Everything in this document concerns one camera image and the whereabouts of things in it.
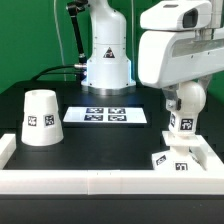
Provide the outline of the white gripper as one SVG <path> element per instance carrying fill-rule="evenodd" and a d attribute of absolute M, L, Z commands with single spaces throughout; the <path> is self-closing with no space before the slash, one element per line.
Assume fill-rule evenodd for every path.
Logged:
<path fill-rule="evenodd" d="M 178 83 L 199 78 L 200 95 L 206 96 L 210 74 L 223 70 L 224 28 L 213 40 L 197 40 L 194 31 L 146 31 L 140 38 L 138 77 L 145 86 L 163 88 L 170 112 L 181 109 Z"/>

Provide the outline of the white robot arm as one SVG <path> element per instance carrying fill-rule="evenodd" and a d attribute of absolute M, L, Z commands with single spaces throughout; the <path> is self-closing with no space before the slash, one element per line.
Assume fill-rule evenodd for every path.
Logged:
<path fill-rule="evenodd" d="M 99 94 L 133 86 L 126 56 L 126 21 L 107 0 L 89 0 L 92 55 L 82 85 Z M 224 70 L 224 0 L 162 0 L 140 15 L 138 77 L 164 91 L 167 108 L 178 110 L 184 82 Z"/>

